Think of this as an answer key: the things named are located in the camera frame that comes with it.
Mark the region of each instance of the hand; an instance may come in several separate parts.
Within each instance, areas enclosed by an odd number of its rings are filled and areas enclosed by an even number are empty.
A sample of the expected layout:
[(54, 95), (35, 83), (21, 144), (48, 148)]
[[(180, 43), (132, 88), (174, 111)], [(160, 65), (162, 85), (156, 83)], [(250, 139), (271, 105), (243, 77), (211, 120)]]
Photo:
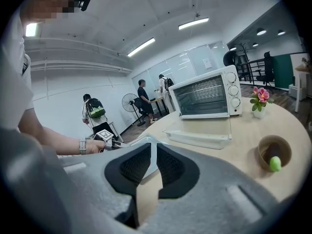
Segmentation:
[(102, 140), (88, 139), (86, 141), (86, 154), (97, 154), (105, 148), (105, 142)]

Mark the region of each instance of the ceiling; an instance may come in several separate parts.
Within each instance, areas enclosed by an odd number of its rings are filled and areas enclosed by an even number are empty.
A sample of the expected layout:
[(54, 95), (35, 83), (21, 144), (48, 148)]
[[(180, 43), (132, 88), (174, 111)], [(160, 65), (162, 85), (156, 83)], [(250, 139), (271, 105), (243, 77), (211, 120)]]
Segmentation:
[[(154, 37), (165, 46), (195, 35), (222, 31), (252, 0), (91, 0), (85, 12), (60, 15), (38, 24), (25, 40), (32, 60), (80, 59), (130, 67), (132, 50)], [(179, 31), (178, 26), (209, 17), (208, 23)]]
[[(263, 28), (267, 32), (263, 35), (257, 36), (258, 28)], [(284, 30), (286, 33), (278, 36), (278, 30)], [(275, 38), (282, 38), (287, 34), (294, 32), (297, 32), (297, 27), (293, 17), (284, 3), (280, 1), (252, 25), (246, 28), (246, 30), (231, 41), (228, 46), (231, 48), (231, 46), (235, 45), (237, 47), (236, 51), (242, 51), (242, 48), (238, 44), (245, 43), (247, 50), (252, 50), (256, 49), (256, 47), (253, 47), (254, 42), (261, 46)]]

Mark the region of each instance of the toaster oven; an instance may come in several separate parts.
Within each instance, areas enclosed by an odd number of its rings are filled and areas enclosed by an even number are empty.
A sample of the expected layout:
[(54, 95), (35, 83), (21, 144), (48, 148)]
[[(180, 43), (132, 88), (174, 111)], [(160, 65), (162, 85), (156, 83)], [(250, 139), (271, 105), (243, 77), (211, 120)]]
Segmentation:
[(241, 91), (234, 65), (173, 85), (169, 92), (181, 118), (229, 117), (242, 113)]

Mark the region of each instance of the oven door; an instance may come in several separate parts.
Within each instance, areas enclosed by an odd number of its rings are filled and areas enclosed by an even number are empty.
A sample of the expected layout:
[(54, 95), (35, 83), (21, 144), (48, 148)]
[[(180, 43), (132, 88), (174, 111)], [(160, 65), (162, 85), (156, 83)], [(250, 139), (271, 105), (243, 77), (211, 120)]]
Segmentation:
[(174, 94), (182, 118), (230, 116), (221, 75), (174, 89)]

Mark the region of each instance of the person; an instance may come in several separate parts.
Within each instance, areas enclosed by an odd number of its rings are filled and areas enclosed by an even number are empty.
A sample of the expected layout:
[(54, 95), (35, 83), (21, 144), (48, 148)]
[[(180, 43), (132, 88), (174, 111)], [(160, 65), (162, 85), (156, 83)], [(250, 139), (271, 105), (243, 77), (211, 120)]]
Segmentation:
[(92, 131), (94, 135), (96, 135), (98, 132), (106, 129), (108, 132), (114, 134), (112, 129), (107, 123), (107, 118), (105, 115), (101, 115), (100, 117), (97, 118), (91, 118), (90, 117), (90, 112), (87, 109), (86, 103), (91, 99), (91, 96), (89, 94), (85, 94), (83, 96), (83, 108), (82, 108), (82, 122), (90, 125), (92, 127)]
[(151, 105), (151, 101), (149, 100), (145, 90), (143, 87), (145, 87), (145, 80), (139, 80), (138, 81), (139, 88), (137, 89), (137, 95), (141, 99), (142, 109), (148, 114), (148, 118), (150, 119), (150, 123), (154, 124), (157, 118), (153, 118), (153, 108)]
[(165, 102), (165, 105), (166, 107), (168, 108), (169, 110), (169, 113), (172, 113), (174, 112), (174, 108), (172, 106), (172, 103), (171, 103), (171, 99), (170, 99), (170, 93), (169, 91), (166, 90), (165, 88), (165, 81), (167, 80), (168, 78), (167, 77), (164, 77), (164, 75), (160, 74), (159, 75), (159, 86), (160, 86), (160, 92), (161, 92), (161, 95), (162, 97), (164, 98), (164, 102)]
[(58, 155), (98, 153), (105, 142), (63, 136), (41, 125), (32, 102), (30, 58), (25, 54), (23, 36), (26, 25), (56, 18), (57, 13), (70, 11), (76, 1), (25, 0), (11, 17), (0, 46), (0, 98), (9, 101), (0, 105), (0, 127), (18, 128), (41, 145), (52, 147)]

